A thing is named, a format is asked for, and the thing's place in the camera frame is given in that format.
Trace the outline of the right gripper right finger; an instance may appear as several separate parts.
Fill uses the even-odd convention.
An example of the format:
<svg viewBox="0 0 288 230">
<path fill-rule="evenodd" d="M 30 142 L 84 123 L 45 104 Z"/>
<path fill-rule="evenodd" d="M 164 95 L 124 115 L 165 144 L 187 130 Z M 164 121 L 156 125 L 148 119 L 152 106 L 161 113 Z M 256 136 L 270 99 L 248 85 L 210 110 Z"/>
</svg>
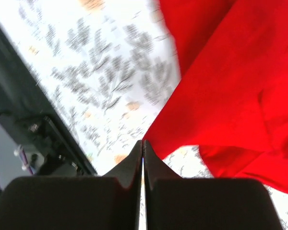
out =
<svg viewBox="0 0 288 230">
<path fill-rule="evenodd" d="M 253 179 L 182 178 L 143 142 L 149 230 L 279 230 L 265 187 Z"/>
</svg>

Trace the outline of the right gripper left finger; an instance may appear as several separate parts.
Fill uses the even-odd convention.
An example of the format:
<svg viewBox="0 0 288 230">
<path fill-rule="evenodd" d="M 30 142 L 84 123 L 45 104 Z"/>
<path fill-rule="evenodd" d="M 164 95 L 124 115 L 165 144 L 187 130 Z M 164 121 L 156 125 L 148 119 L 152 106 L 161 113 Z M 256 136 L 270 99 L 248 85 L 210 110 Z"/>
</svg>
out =
<svg viewBox="0 0 288 230">
<path fill-rule="evenodd" d="M 136 230 L 142 142 L 103 176 L 31 176 L 0 196 L 0 230 Z"/>
</svg>

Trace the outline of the red t shirt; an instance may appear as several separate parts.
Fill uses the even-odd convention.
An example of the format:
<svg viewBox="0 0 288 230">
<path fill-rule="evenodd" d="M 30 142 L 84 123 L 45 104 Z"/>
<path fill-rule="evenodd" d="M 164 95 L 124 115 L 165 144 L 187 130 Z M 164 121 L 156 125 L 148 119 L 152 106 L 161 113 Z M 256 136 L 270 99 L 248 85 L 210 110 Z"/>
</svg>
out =
<svg viewBox="0 0 288 230">
<path fill-rule="evenodd" d="M 288 0 L 162 0 L 181 80 L 145 134 L 198 145 L 214 177 L 288 193 Z"/>
</svg>

